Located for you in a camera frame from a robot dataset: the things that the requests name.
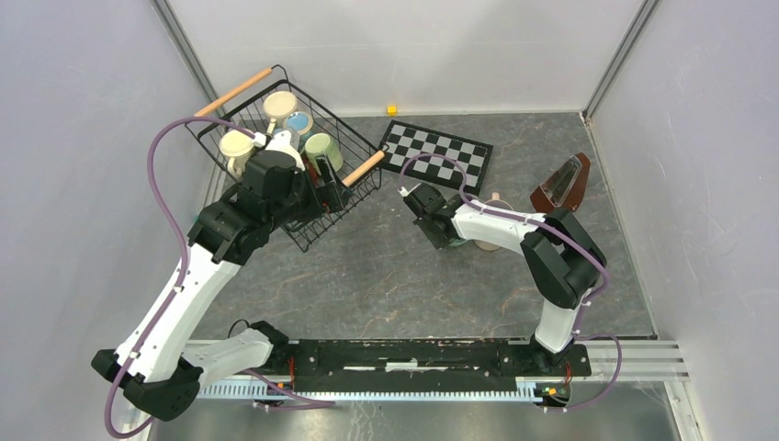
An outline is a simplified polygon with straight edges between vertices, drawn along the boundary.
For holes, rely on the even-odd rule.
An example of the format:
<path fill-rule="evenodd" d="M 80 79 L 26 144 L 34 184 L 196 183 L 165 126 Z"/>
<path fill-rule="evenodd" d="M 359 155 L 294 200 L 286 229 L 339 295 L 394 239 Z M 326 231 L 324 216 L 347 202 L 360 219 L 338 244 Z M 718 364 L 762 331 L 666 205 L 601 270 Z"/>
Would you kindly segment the pink iridescent mug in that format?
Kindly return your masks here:
<path fill-rule="evenodd" d="M 492 192 L 491 197 L 484 200 L 483 203 L 493 208 L 512 209 L 512 206 L 504 201 L 499 192 Z M 486 252 L 494 252 L 501 248 L 500 245 L 482 240 L 473 240 L 474 244 Z"/>

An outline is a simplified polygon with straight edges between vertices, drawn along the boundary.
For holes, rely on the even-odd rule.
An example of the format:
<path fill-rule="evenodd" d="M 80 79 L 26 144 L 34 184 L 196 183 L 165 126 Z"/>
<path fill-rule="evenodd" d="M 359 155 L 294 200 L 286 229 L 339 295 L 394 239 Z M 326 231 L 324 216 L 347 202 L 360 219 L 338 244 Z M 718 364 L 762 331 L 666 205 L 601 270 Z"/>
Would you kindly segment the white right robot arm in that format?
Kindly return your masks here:
<path fill-rule="evenodd" d="M 428 184 L 400 187 L 399 192 L 415 225 L 435 248 L 484 242 L 525 259 L 544 300 L 530 339 L 531 364 L 543 375 L 563 368 L 579 334 L 584 306 L 610 280 L 603 252 L 573 213 L 521 213 L 465 194 L 445 199 Z"/>

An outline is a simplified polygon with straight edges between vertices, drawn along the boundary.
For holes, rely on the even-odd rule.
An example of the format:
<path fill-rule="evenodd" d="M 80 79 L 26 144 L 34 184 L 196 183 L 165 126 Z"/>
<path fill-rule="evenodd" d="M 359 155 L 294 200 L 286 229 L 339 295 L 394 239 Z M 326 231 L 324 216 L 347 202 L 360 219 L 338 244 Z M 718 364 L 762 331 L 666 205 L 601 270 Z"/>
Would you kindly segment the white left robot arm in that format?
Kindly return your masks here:
<path fill-rule="evenodd" d="M 224 153 L 231 142 L 231 155 L 245 158 L 241 178 L 200 212 L 189 232 L 177 234 L 181 257 L 163 291 L 133 334 L 115 349 L 98 351 L 91 363 L 112 393 L 165 422 L 231 375 L 292 369 L 288 337 L 264 321 L 196 350 L 186 343 L 218 293 L 273 232 L 335 209 L 311 182 L 296 134 L 231 130 L 221 140 Z"/>

